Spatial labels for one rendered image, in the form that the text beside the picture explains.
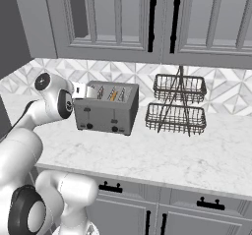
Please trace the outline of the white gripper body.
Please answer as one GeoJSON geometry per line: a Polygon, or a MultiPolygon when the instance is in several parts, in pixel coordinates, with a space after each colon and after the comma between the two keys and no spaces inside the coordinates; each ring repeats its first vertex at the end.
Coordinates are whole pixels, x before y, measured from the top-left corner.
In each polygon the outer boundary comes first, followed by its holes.
{"type": "Polygon", "coordinates": [[[90,87],[90,86],[86,86],[85,89],[85,98],[94,98],[97,99],[97,89],[90,87]]]}

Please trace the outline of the grey four-slot toaster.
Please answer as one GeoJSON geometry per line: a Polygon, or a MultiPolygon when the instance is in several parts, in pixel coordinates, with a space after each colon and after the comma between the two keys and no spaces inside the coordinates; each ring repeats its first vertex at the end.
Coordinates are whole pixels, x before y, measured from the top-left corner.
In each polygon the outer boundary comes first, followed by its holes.
{"type": "Polygon", "coordinates": [[[88,86],[97,89],[97,99],[74,100],[77,129],[113,133],[111,128],[115,126],[118,128],[115,134],[130,136],[139,108],[139,86],[101,81],[90,81],[88,86]],[[110,101],[114,91],[117,95],[114,101],[110,101]],[[111,119],[116,119],[117,124],[111,123],[111,119]],[[87,129],[88,123],[93,124],[92,129],[87,129]]]}

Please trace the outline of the grey drawer front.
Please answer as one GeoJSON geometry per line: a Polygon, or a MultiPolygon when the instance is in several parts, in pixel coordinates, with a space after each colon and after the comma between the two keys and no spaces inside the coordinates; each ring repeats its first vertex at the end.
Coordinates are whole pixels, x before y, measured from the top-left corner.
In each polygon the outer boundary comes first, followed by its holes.
{"type": "Polygon", "coordinates": [[[247,200],[196,193],[185,190],[172,190],[169,203],[172,206],[181,206],[201,211],[252,219],[252,202],[247,200]],[[215,200],[219,200],[221,205],[225,205],[225,210],[197,206],[196,201],[198,201],[201,197],[204,197],[205,201],[210,203],[213,203],[215,200]]]}
{"type": "Polygon", "coordinates": [[[150,203],[156,203],[158,201],[157,186],[123,181],[118,179],[102,178],[102,177],[95,177],[94,179],[98,185],[102,184],[104,181],[107,181],[108,184],[111,186],[115,186],[117,183],[120,183],[121,187],[123,188],[122,194],[99,190],[99,194],[101,196],[108,196],[117,199],[128,199],[150,203]]]}

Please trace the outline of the grey base cupboard door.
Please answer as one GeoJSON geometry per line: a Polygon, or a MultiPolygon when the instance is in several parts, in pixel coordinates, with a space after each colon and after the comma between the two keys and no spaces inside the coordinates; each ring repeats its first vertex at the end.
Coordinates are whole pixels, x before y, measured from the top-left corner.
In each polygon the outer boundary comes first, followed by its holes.
{"type": "Polygon", "coordinates": [[[156,209],[156,204],[148,202],[99,196],[87,213],[100,235],[145,235],[146,211],[150,210],[149,235],[154,235],[156,209]]]}
{"type": "Polygon", "coordinates": [[[176,206],[159,206],[157,235],[166,213],[164,235],[252,235],[252,221],[176,206]]]}

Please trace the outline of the grey wall cupboard door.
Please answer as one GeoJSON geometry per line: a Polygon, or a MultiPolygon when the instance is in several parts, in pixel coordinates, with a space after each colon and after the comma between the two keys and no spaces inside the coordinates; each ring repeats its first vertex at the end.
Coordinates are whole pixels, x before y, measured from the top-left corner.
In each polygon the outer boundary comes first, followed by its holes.
{"type": "Polygon", "coordinates": [[[61,58],[159,63],[162,0],[157,0],[153,52],[148,52],[150,0],[47,0],[61,58]]]}
{"type": "Polygon", "coordinates": [[[164,1],[162,63],[252,70],[252,0],[180,0],[171,54],[173,1],[164,1]]]}

